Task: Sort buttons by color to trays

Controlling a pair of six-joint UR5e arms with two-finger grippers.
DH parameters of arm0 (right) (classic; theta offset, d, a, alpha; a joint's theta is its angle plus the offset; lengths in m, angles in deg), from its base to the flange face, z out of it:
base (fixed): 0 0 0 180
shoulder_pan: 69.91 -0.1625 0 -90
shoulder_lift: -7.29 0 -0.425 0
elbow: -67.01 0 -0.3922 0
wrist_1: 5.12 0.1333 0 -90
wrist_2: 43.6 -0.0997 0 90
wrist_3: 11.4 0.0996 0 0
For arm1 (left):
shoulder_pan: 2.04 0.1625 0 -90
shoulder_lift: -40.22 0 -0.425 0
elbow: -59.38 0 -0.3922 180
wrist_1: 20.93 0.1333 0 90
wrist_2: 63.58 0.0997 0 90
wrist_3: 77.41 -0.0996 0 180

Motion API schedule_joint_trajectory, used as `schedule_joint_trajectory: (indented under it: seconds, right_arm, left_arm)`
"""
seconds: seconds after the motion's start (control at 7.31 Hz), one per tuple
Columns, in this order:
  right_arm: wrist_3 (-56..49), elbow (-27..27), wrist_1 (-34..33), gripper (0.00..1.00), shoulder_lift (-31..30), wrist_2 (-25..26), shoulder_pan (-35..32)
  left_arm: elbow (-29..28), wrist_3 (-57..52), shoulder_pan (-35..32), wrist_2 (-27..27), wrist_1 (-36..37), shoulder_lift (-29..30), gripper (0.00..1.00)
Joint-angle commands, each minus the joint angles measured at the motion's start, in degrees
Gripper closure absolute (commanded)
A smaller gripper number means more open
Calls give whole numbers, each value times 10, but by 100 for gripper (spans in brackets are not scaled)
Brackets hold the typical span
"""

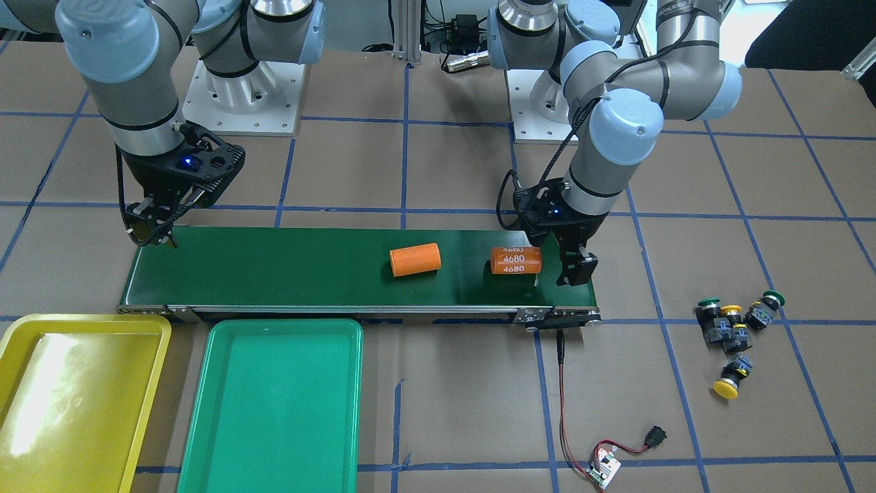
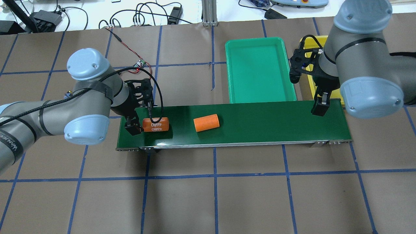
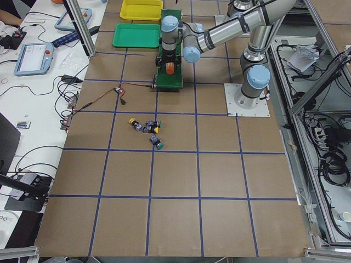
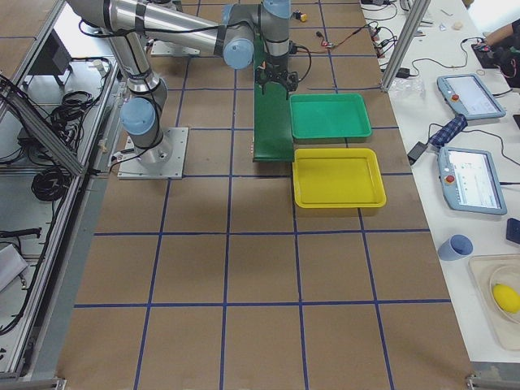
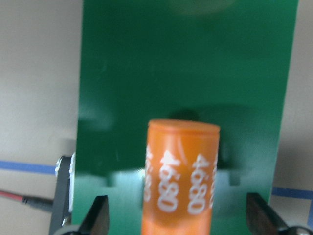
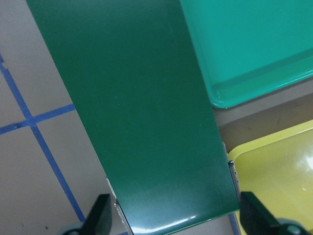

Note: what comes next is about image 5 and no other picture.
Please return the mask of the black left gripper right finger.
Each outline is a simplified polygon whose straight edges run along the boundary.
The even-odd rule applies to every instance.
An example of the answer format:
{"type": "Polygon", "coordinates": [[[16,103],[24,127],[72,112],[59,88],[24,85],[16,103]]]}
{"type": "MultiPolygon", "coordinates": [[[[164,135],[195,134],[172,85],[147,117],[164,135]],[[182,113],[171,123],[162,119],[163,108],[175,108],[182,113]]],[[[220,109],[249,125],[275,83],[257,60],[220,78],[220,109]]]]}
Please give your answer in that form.
{"type": "Polygon", "coordinates": [[[286,235],[288,225],[258,193],[246,195],[246,223],[252,235],[286,235]]]}

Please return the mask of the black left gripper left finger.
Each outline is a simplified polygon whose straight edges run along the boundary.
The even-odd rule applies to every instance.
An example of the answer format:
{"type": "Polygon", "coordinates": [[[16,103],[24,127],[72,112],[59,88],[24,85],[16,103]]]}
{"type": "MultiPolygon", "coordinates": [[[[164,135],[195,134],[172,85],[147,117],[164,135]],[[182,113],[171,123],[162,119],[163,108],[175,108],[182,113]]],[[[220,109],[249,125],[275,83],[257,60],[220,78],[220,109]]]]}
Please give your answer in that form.
{"type": "Polygon", "coordinates": [[[78,229],[80,235],[107,235],[110,214],[108,196],[97,196],[78,229]]]}

